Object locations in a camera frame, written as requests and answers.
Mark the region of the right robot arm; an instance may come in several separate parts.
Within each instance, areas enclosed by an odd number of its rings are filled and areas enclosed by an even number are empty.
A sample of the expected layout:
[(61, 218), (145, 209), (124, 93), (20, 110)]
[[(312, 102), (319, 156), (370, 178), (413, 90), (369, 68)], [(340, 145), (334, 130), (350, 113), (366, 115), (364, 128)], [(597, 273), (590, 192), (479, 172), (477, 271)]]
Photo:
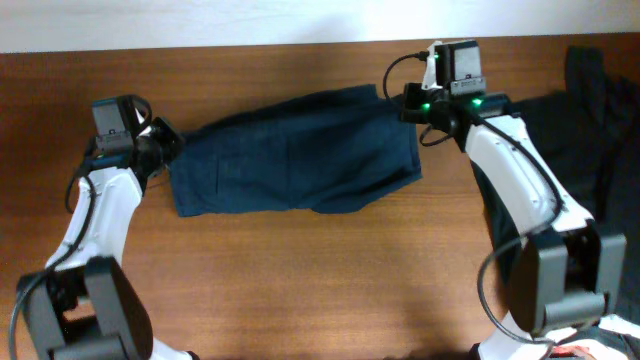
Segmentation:
[(487, 256), (516, 255), (507, 281), (508, 311), (494, 333), (475, 345), (475, 359), (629, 359), (596, 340), (602, 330), (627, 344), (637, 324), (615, 314), (627, 241), (600, 229), (566, 191), (532, 142), (526, 124), (503, 93), (488, 93), (478, 43), (437, 41), (416, 54), (421, 82), (404, 88), (405, 122), (440, 131), (467, 154), (486, 197), (514, 224), (513, 238)]

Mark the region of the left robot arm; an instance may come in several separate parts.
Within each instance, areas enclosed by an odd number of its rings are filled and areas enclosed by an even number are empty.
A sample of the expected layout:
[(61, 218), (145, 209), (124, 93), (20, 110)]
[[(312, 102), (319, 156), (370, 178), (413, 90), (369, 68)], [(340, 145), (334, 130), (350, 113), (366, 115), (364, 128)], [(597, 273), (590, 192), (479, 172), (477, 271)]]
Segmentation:
[(150, 317), (122, 269), (132, 217), (148, 182), (175, 160), (184, 139), (134, 94), (92, 105), (97, 133), (68, 184), (78, 189), (67, 231), (43, 270), (23, 275), (8, 326), (18, 356), (20, 320), (40, 359), (184, 359), (153, 334)]

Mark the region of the navy blue shorts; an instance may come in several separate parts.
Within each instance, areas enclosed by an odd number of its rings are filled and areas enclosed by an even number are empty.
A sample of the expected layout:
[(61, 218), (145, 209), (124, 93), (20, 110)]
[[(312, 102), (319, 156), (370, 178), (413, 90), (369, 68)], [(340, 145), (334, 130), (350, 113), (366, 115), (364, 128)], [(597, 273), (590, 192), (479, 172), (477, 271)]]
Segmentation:
[(422, 177), (415, 126), (373, 84), (232, 115), (185, 138), (170, 166), (181, 217), (352, 213)]

